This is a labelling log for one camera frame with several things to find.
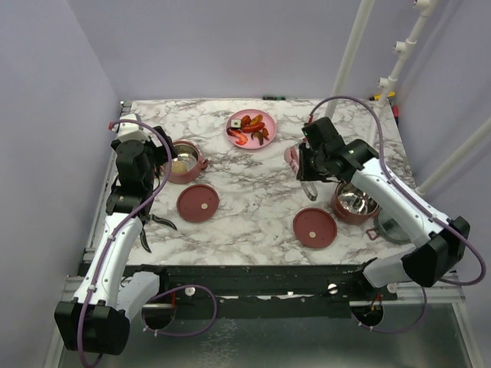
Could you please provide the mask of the white steamed bun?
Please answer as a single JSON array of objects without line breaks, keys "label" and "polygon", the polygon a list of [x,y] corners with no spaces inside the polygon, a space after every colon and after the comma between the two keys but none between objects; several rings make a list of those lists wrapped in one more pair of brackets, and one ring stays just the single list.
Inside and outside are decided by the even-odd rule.
[{"label": "white steamed bun", "polygon": [[172,161],[171,173],[173,175],[182,175],[188,171],[186,161],[175,159]]}]

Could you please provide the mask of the pink food tongs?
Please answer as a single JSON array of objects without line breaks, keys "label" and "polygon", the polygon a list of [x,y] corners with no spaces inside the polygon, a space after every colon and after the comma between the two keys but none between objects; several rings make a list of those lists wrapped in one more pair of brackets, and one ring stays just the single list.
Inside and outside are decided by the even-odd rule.
[{"label": "pink food tongs", "polygon": [[304,194],[307,196],[307,198],[310,201],[314,202],[318,197],[318,191],[315,188],[314,184],[311,182],[301,181],[298,178],[298,174],[299,174],[299,170],[300,170],[298,147],[297,146],[291,146],[288,149],[286,149],[284,152],[284,160],[286,161],[286,163],[291,168],[292,172],[295,175],[295,178],[300,182],[300,185],[301,185],[301,188],[302,188]]}]

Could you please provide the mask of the dark red steel lunch pot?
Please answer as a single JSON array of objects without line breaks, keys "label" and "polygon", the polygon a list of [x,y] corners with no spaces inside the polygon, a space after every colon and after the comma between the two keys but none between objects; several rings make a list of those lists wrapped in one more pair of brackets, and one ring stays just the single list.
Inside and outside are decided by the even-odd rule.
[{"label": "dark red steel lunch pot", "polygon": [[336,186],[330,207],[339,221],[349,225],[362,225],[381,209],[366,192],[347,182]]}]

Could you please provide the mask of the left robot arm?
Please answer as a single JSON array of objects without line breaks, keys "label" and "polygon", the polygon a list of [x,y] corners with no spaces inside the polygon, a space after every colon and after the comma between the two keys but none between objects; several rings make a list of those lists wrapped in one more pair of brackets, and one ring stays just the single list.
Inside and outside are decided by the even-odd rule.
[{"label": "left robot arm", "polygon": [[123,119],[110,128],[117,130],[111,147],[118,183],[107,199],[101,241],[74,296],[58,303],[54,319],[68,350],[119,355],[146,301],[164,301],[170,291],[165,279],[149,271],[137,272],[126,287],[120,283],[130,250],[163,189],[154,184],[156,170],[175,159],[176,151],[161,127]]}]

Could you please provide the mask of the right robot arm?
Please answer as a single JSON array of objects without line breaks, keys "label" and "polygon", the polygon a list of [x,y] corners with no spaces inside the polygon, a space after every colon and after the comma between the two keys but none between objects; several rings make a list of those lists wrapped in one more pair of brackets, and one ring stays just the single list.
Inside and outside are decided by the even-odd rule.
[{"label": "right robot arm", "polygon": [[413,281],[429,288],[462,259],[470,232],[462,217],[451,219],[436,210],[393,174],[363,140],[345,143],[327,117],[303,127],[297,177],[325,182],[335,177],[371,197],[409,237],[409,251],[377,258],[352,281],[354,294],[369,300],[383,286]]}]

